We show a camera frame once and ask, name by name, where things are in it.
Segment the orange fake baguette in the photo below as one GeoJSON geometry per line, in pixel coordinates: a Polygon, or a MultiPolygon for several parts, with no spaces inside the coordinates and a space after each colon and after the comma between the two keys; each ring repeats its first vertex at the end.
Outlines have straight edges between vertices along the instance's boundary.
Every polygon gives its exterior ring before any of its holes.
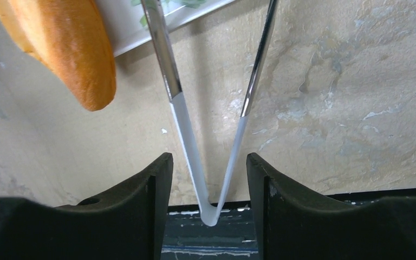
{"type": "Polygon", "coordinates": [[[0,1],[0,22],[84,109],[99,111],[113,101],[113,50],[95,1],[0,1]]]}

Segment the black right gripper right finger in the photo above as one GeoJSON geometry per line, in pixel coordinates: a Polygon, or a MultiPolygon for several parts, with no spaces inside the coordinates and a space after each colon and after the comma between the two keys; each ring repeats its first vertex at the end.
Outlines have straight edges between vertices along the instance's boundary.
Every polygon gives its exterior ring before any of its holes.
{"type": "Polygon", "coordinates": [[[256,153],[246,171],[260,259],[416,259],[416,188],[325,196],[256,153]]]}

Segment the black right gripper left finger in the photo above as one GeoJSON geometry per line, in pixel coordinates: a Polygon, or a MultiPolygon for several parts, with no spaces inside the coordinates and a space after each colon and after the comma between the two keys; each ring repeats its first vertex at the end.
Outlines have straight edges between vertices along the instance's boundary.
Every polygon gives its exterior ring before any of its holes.
{"type": "Polygon", "coordinates": [[[0,197],[0,259],[160,259],[173,157],[77,205],[0,197]]]}

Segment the metal tongs white grips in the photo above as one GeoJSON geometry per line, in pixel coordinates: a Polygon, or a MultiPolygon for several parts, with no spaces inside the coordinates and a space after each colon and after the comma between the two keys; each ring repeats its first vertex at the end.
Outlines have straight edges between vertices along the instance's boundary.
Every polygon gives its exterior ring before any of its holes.
{"type": "Polygon", "coordinates": [[[269,1],[261,40],[259,42],[255,61],[252,67],[250,81],[246,90],[217,206],[213,206],[209,202],[209,192],[206,187],[202,161],[200,159],[199,150],[189,117],[189,111],[187,109],[186,100],[181,87],[161,2],[141,1],[141,5],[144,10],[149,33],[170,101],[173,118],[177,125],[180,143],[183,147],[184,156],[197,197],[201,220],[207,226],[215,226],[218,223],[220,213],[226,201],[226,196],[230,187],[230,181],[235,169],[235,164],[239,156],[246,125],[254,104],[254,97],[256,90],[258,89],[260,76],[265,64],[275,26],[278,2],[269,1]]]}

